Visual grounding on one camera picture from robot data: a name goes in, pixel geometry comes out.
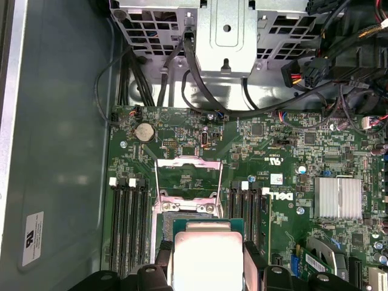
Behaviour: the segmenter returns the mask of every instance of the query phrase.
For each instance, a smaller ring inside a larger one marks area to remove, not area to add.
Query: motherboard
[[[126,122],[109,136],[102,269],[126,276],[173,240],[175,219],[211,218],[242,218],[244,239],[300,278],[340,275],[319,244],[342,254],[343,267],[356,266],[362,280],[386,263],[386,168],[373,154],[385,133],[360,135],[338,127],[340,117],[293,129],[278,113],[238,119],[120,106],[114,116]],[[295,126],[321,120],[320,113],[287,117]]]

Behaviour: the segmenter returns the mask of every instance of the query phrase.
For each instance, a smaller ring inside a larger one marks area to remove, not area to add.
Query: green circuit board
[[[131,107],[115,109],[120,118],[128,117],[131,111]],[[306,126],[319,122],[321,116],[319,113],[289,112],[287,120],[294,125]],[[269,263],[275,253],[282,257],[284,266],[289,266],[296,245],[303,246],[308,236],[314,236],[361,259],[366,276],[366,266],[376,265],[372,258],[373,244],[387,242],[381,233],[381,221],[385,217],[384,162],[382,156],[370,154],[374,145],[383,142],[384,138],[383,135],[361,136],[350,128],[334,130],[343,121],[333,118],[318,130],[295,130],[283,125],[274,113],[250,119],[232,119],[217,113],[209,118],[189,109],[141,107],[140,115],[129,117],[110,132],[107,181],[116,178],[118,183],[120,180],[128,183],[129,179],[140,179],[144,185],[141,196],[133,195],[136,201],[127,198],[120,202],[121,208],[132,207],[128,213],[120,214],[118,195],[125,197],[125,193],[107,183],[103,240],[106,256],[102,268],[117,271],[121,268],[125,275],[131,266],[152,260],[150,233],[156,199],[155,160],[197,156],[205,161],[222,163],[220,198],[224,218],[244,218],[245,239],[260,245]],[[136,128],[143,123],[150,124],[155,131],[152,140],[147,142],[136,137]],[[205,145],[201,144],[204,132],[207,134]],[[306,174],[297,173],[300,166],[306,168]],[[218,188],[216,170],[188,166],[158,171],[160,189],[169,196],[209,197]],[[314,216],[315,177],[335,178],[339,175],[361,179],[365,219],[322,220]],[[233,187],[241,187],[249,177],[261,190],[266,189],[263,193],[266,201],[238,193],[232,196]],[[299,207],[304,209],[304,214],[297,213]],[[158,215],[157,246],[162,239],[171,239],[170,230],[166,229],[172,229],[171,221],[176,217],[169,217],[170,214]],[[127,222],[118,226],[114,220],[120,215],[120,223]],[[211,217],[200,216],[186,213],[181,218]],[[128,229],[138,229],[133,238],[129,238],[131,234],[128,233],[123,235],[122,230]],[[118,253],[131,256],[133,250],[130,248],[138,249],[139,246],[140,253],[133,254],[129,264],[114,261]]]

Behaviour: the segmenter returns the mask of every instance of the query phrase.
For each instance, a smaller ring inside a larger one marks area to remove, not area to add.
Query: mounting screw hole
[[[225,32],[229,32],[232,28],[230,27],[230,25],[224,25],[224,31]]]

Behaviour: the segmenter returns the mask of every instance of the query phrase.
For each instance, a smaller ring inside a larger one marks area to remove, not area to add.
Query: ul logo
[[[34,231],[27,234],[27,239],[25,241],[25,248],[28,248],[34,242]]]

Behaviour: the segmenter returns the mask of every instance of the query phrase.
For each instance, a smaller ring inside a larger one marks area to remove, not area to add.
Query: silver heatsink
[[[361,219],[361,180],[315,178],[314,216]]]

